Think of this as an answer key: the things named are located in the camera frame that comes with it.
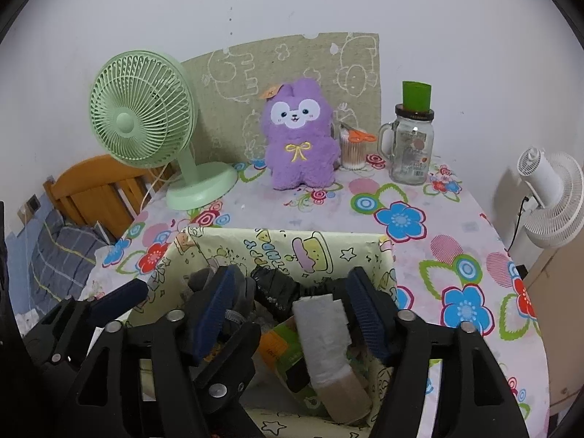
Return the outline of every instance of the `fan stand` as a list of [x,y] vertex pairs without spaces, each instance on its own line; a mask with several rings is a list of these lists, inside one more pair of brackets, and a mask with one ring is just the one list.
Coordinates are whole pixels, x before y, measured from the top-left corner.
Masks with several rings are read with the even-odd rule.
[[179,153],[177,161],[181,173],[170,183],[166,193],[166,203],[171,209],[188,211],[212,203],[237,182],[237,171],[226,163],[195,164],[188,145]]

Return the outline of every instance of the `white fan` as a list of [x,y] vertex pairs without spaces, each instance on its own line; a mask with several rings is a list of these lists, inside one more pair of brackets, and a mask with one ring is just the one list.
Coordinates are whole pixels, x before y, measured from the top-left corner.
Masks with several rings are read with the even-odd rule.
[[546,157],[531,147],[517,169],[539,204],[524,225],[529,239],[542,249],[572,241],[584,225],[584,174],[578,162],[566,153]]

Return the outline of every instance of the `plush toy foot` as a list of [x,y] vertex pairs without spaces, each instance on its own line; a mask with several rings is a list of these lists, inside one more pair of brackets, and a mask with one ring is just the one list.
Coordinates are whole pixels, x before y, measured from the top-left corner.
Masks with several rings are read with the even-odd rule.
[[304,184],[308,187],[329,187],[333,182],[335,182],[334,172],[327,173],[323,171],[304,174]]
[[272,187],[278,191],[293,189],[300,185],[300,173],[294,173],[290,168],[272,169]]

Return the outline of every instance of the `silver bolt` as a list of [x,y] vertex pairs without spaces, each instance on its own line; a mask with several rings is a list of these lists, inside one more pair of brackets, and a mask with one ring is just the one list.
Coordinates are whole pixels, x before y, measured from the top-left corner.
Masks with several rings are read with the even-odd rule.
[[398,318],[402,321],[413,321],[416,319],[416,313],[410,310],[399,310],[398,311]]
[[227,387],[223,384],[213,384],[209,387],[209,395],[214,398],[221,398],[227,395]]
[[109,333],[117,333],[122,328],[122,323],[119,321],[112,321],[106,324],[106,331]]
[[460,329],[462,329],[465,333],[474,333],[477,330],[475,325],[470,321],[462,321],[462,323],[460,323]]
[[172,310],[166,313],[166,318],[168,321],[180,321],[185,317],[185,312],[182,310]]

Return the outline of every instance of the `jar handle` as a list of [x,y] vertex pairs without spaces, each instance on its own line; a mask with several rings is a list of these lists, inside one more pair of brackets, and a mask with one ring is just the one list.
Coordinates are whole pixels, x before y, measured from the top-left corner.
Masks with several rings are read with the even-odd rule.
[[[379,129],[379,133],[377,134],[377,153],[379,154],[379,156],[381,156],[388,163],[391,162],[391,159],[390,159],[391,152],[385,154],[383,152],[383,150],[381,149],[381,144],[383,141],[383,135],[384,135],[385,131],[390,130],[392,128],[393,128],[393,122],[383,124],[383,125],[381,125],[381,127]],[[390,146],[390,150],[391,150],[393,147],[393,135],[392,135],[392,140],[391,140],[391,143],[389,144],[389,146]]]

